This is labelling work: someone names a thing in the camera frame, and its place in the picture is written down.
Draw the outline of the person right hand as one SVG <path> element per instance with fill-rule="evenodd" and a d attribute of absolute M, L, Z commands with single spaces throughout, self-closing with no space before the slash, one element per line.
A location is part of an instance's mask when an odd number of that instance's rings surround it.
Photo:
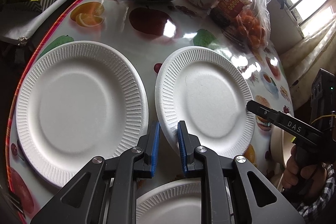
<path fill-rule="evenodd" d="M 298 183 L 298 171 L 299 167 L 295 161 L 295 155 L 297 152 L 297 146 L 293 146 L 291 149 L 291 156 L 286 163 L 286 169 L 282 175 L 281 183 L 285 189 L 290 189 L 292 186 Z M 323 166 L 310 165 L 301 169 L 300 176 L 304 179 L 312 179 L 311 184 L 306 196 L 308 198 L 317 197 L 324 187 L 327 177 L 327 170 Z"/>

